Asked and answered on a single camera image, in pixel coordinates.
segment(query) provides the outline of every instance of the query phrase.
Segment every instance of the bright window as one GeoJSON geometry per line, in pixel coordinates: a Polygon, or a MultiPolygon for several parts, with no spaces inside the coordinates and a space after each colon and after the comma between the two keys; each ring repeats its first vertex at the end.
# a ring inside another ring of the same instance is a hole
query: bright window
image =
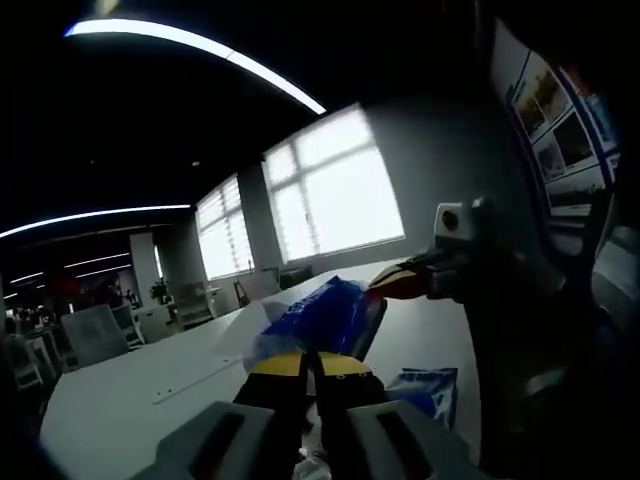
{"type": "Polygon", "coordinates": [[[303,130],[265,157],[285,262],[404,237],[384,160],[359,108],[303,130]]]}
{"type": "Polygon", "coordinates": [[[210,280],[253,267],[237,176],[198,203],[196,220],[202,260],[210,280]]]}

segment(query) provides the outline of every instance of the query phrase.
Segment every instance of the white table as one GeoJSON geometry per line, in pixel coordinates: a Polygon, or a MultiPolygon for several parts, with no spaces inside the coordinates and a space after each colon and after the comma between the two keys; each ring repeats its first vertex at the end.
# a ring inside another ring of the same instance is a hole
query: white table
{"type": "MultiPolygon", "coordinates": [[[[368,282],[392,263],[326,272],[269,300],[290,304],[333,275],[368,282]]],[[[235,363],[166,401],[151,402],[155,390],[175,379],[204,376],[211,370],[218,358],[216,342],[239,312],[63,375],[42,425],[44,448],[73,479],[125,479],[151,464],[159,440],[212,402],[233,400],[246,380],[242,364],[235,363]]],[[[385,384],[402,367],[457,367],[455,431],[469,444],[471,458],[477,462],[480,393],[473,344],[461,305],[426,298],[389,300],[365,362],[385,384]]]]}

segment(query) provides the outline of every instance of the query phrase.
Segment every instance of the black ceiling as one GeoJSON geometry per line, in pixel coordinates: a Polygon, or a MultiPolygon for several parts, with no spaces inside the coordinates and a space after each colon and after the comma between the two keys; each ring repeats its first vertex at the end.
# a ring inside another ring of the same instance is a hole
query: black ceiling
{"type": "MultiPolygon", "coordinates": [[[[191,47],[122,34],[63,38],[92,5],[44,3],[21,4],[6,20],[12,48],[0,231],[98,209],[193,203],[317,118],[191,47]]],[[[123,0],[109,16],[224,43],[331,112],[417,90],[468,89],[472,5],[123,0]]]]}

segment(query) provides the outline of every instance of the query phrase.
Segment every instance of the blue package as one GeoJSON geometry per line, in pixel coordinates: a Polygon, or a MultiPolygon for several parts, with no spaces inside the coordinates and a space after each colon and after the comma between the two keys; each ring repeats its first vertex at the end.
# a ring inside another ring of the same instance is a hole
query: blue package
{"type": "Polygon", "coordinates": [[[457,368],[403,368],[387,387],[389,400],[406,400],[451,430],[456,418],[457,368]]]}
{"type": "Polygon", "coordinates": [[[351,355],[367,328],[368,295],[353,282],[335,276],[290,305],[258,338],[245,366],[292,351],[351,355]]]}

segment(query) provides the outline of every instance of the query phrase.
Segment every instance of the led light strip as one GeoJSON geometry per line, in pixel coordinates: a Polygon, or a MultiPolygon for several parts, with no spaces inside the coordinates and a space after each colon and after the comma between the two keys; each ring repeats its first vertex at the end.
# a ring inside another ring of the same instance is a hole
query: led light strip
{"type": "Polygon", "coordinates": [[[85,262],[72,263],[71,265],[65,265],[64,268],[77,267],[78,265],[86,265],[87,263],[100,262],[101,260],[109,260],[110,258],[126,257],[129,253],[119,253],[118,255],[111,255],[110,257],[94,258],[93,260],[87,260],[85,262]]]}
{"type": "Polygon", "coordinates": [[[180,30],[175,27],[169,27],[167,25],[161,25],[159,23],[110,18],[79,22],[71,27],[65,36],[68,37],[70,35],[83,35],[88,33],[133,33],[136,35],[163,38],[165,40],[171,40],[173,42],[182,43],[183,45],[204,50],[212,55],[224,58],[231,63],[235,63],[239,67],[257,75],[263,80],[266,80],[271,85],[274,85],[285,93],[288,93],[318,115],[322,115],[327,111],[309,95],[282,78],[277,73],[269,70],[264,65],[227,47],[226,45],[209,40],[203,36],[196,35],[195,33],[180,30]]]}
{"type": "Polygon", "coordinates": [[[79,213],[77,215],[69,215],[67,217],[50,218],[49,220],[42,220],[41,222],[30,223],[23,225],[22,227],[13,228],[6,232],[0,233],[0,238],[8,237],[15,233],[24,232],[25,230],[31,230],[32,228],[44,227],[45,225],[51,225],[52,223],[67,222],[69,220],[77,220],[79,218],[98,217],[100,215],[113,215],[114,213],[129,213],[129,212],[147,212],[152,210],[176,210],[180,208],[191,208],[190,205],[159,205],[155,207],[136,207],[136,208],[118,208],[117,210],[102,210],[100,212],[79,213]]]}
{"type": "Polygon", "coordinates": [[[27,275],[26,277],[16,278],[15,280],[11,280],[9,283],[18,283],[22,280],[27,280],[29,278],[37,277],[38,275],[44,275],[44,272],[32,273],[31,275],[27,275]]]}
{"type": "Polygon", "coordinates": [[[98,273],[110,272],[111,270],[119,270],[121,268],[127,268],[130,266],[131,264],[129,263],[127,265],[120,265],[119,267],[107,268],[105,270],[98,270],[97,272],[83,273],[82,275],[76,275],[76,278],[88,277],[89,275],[96,275],[98,273]]]}

